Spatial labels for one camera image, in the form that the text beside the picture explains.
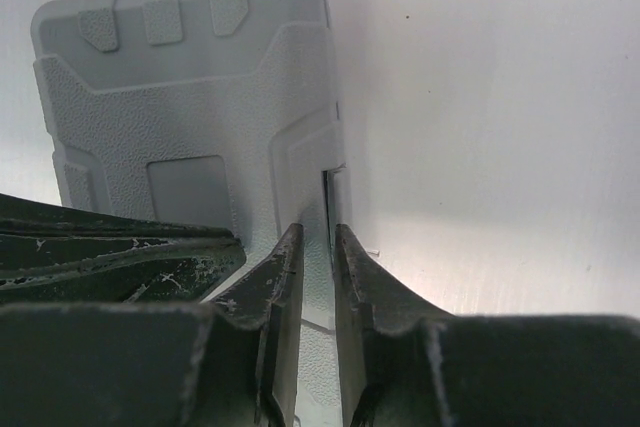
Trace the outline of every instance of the textured plastic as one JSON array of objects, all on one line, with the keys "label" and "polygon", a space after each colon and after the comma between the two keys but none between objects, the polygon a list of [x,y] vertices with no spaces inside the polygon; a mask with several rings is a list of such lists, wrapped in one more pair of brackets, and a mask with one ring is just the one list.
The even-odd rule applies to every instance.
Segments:
[{"label": "textured plastic", "polygon": [[339,425],[323,171],[343,154],[325,1],[61,0],[32,37],[63,205],[228,227],[248,265],[304,225],[296,415]]}]

